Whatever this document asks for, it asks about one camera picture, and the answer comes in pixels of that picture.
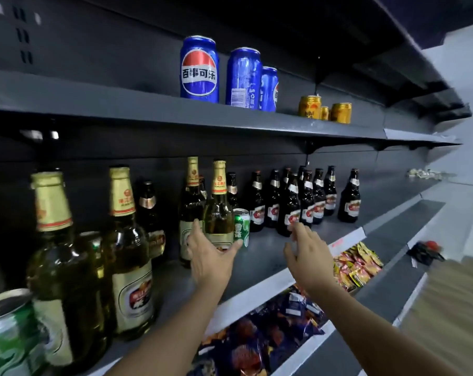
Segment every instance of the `hand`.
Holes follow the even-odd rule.
[[[226,252],[220,252],[203,234],[195,219],[188,236],[188,253],[196,284],[217,285],[224,291],[232,275],[233,260],[243,243],[243,240],[237,240]]]
[[[336,285],[334,263],[326,242],[302,223],[294,223],[288,229],[297,242],[298,255],[292,252],[291,243],[285,243],[284,255],[299,286],[312,295]]]

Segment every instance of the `pepsi logo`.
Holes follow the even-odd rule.
[[[275,103],[275,107],[277,106],[277,101],[278,101],[278,83],[275,86],[275,89],[273,90],[273,102]]]
[[[181,63],[181,83],[194,96],[207,96],[215,90],[217,67],[207,51],[193,49],[186,53]]]

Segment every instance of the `bottle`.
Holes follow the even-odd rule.
[[[136,206],[127,165],[111,166],[111,227],[103,235],[103,293],[110,324],[125,340],[141,336],[153,320],[151,261],[144,230],[136,223]]]
[[[159,265],[165,251],[165,231],[156,204],[155,189],[150,180],[141,183],[137,222],[145,232],[152,264]]]
[[[237,187],[237,175],[236,173],[230,172],[226,174],[228,179],[228,203],[233,209],[239,208],[238,205],[238,187]]]
[[[323,173],[323,169],[315,169],[315,178],[313,180],[313,201],[315,202],[315,211],[313,212],[313,224],[320,224],[324,219],[325,193],[324,181],[322,181]]]
[[[289,184],[290,174],[291,174],[291,168],[286,167],[284,169],[283,174],[282,174],[282,185],[281,185],[281,188],[280,188],[280,192],[287,190],[287,185]]]
[[[233,208],[227,200],[226,161],[214,161],[212,198],[203,210],[203,231],[208,240],[220,251],[233,244]]]
[[[259,170],[252,173],[252,186],[249,189],[246,200],[246,209],[251,214],[251,226],[249,229],[251,232],[259,232],[264,227],[266,208],[261,172]]]
[[[325,216],[331,216],[336,209],[337,191],[336,191],[336,176],[334,175],[334,167],[329,166],[327,174],[324,179],[324,193],[325,193]]]
[[[79,373],[101,358],[108,341],[95,255],[74,242],[62,173],[39,172],[31,179],[40,246],[26,273],[35,315],[46,335],[45,359],[60,373]]]
[[[291,235],[287,227],[299,221],[301,204],[299,202],[298,192],[297,174],[290,174],[287,190],[280,197],[277,221],[277,232],[285,237]]]
[[[305,170],[303,178],[303,192],[300,194],[301,218],[299,221],[305,226],[311,227],[315,202],[313,201],[313,183],[311,182],[311,170]]]
[[[198,180],[198,157],[188,157],[188,174],[186,176],[186,190],[181,194],[179,205],[179,259],[181,264],[191,267],[188,253],[188,236],[193,226],[193,221],[198,219],[203,230],[203,207],[205,199],[200,192]]]
[[[280,175],[275,169],[271,172],[270,185],[265,194],[265,226],[275,228],[280,208]]]
[[[359,218],[360,192],[359,170],[352,169],[348,184],[341,193],[337,217],[340,221],[354,223]]]
[[[205,177],[202,175],[199,175],[198,178],[200,179],[200,193],[203,196],[203,199],[206,201],[207,200],[207,191],[205,190]]]
[[[303,189],[303,178],[304,178],[304,171],[306,169],[306,166],[299,166],[299,170],[298,170],[298,188],[299,188],[299,194],[302,193],[302,189]]]

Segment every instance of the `barcode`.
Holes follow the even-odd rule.
[[[232,88],[232,99],[230,105],[233,107],[245,108],[245,100],[247,96],[246,88]]]

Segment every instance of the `soda can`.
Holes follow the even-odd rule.
[[[263,64],[256,49],[238,48],[228,60],[226,104],[233,107],[259,109],[259,90]]]
[[[320,119],[320,107],[322,106],[322,98],[316,95],[301,96],[299,101],[299,116],[309,119]]]
[[[184,38],[179,80],[182,98],[219,103],[219,57],[213,39]]]
[[[259,92],[259,109],[267,112],[277,110],[278,72],[274,67],[263,66],[261,91]]]
[[[242,247],[247,248],[249,246],[249,235],[251,232],[251,214],[243,208],[235,208],[233,214],[235,216],[233,241],[242,239],[244,241]]]
[[[45,354],[28,289],[0,294],[0,376],[37,376]]]
[[[321,120],[329,119],[329,107],[320,107],[320,119]]]
[[[336,123],[349,124],[351,122],[351,103],[333,104],[330,118]]]

